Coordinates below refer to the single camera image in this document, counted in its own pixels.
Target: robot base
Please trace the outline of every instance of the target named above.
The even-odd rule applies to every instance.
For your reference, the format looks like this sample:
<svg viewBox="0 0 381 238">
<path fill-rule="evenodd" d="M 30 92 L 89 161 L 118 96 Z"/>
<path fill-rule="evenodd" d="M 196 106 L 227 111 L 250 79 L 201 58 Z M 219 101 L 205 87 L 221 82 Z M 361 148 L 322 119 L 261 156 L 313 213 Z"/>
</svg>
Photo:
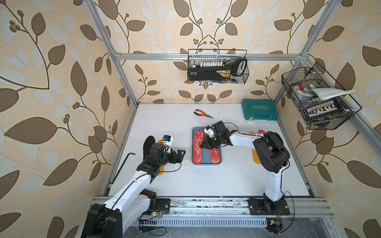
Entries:
<svg viewBox="0 0 381 238">
<path fill-rule="evenodd" d="M 263 199 L 251 198 L 248 202 L 250 215 L 290 215 L 284 195 L 276 202 L 271 201 L 265 194 Z"/>
</svg>

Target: black insole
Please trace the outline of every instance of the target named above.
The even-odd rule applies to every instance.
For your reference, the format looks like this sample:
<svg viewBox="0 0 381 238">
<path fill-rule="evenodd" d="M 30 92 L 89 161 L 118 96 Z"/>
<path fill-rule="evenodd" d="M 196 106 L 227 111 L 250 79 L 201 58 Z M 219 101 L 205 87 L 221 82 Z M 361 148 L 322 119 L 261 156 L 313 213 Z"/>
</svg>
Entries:
<svg viewBox="0 0 381 238">
<path fill-rule="evenodd" d="M 155 138 L 153 136 L 147 137 L 146 141 L 143 144 L 143 159 L 149 155 L 149 151 L 153 144 L 155 144 Z"/>
</svg>

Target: vent grille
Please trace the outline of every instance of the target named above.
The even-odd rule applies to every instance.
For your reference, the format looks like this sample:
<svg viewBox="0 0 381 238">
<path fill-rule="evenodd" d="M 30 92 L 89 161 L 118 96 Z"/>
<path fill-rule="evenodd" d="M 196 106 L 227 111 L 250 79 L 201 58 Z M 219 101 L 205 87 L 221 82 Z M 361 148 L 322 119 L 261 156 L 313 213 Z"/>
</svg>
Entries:
<svg viewBox="0 0 381 238">
<path fill-rule="evenodd" d="M 143 222 L 144 225 L 150 226 L 167 226 L 167 227 L 267 227 L 266 218 L 219 218 L 219 217 L 163 217 L 155 219 L 154 222 Z"/>
</svg>

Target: red insole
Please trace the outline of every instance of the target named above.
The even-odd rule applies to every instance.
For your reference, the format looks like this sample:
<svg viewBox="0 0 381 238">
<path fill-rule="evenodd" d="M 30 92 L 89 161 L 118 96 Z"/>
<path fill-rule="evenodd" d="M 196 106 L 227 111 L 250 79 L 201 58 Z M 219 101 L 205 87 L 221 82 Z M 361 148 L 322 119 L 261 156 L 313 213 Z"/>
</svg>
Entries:
<svg viewBox="0 0 381 238">
<path fill-rule="evenodd" d="M 198 130 L 193 138 L 193 163 L 201 164 L 202 162 L 202 149 L 201 143 L 204 141 L 204 131 Z"/>
<path fill-rule="evenodd" d="M 210 150 L 210 161 L 212 164 L 219 164 L 219 151 L 218 149 Z"/>
</svg>

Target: teal toolbox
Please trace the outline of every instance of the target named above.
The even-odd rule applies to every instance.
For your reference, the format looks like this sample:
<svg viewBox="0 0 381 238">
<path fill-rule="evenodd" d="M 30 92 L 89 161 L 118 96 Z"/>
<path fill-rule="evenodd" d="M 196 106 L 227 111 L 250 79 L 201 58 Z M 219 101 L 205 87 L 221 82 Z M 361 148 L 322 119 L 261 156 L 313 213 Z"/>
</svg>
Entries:
<svg viewBox="0 0 381 238">
<path fill-rule="evenodd" d="M 271 99 L 247 99 L 242 101 L 243 116 L 246 120 L 278 120 L 279 114 Z"/>
</svg>

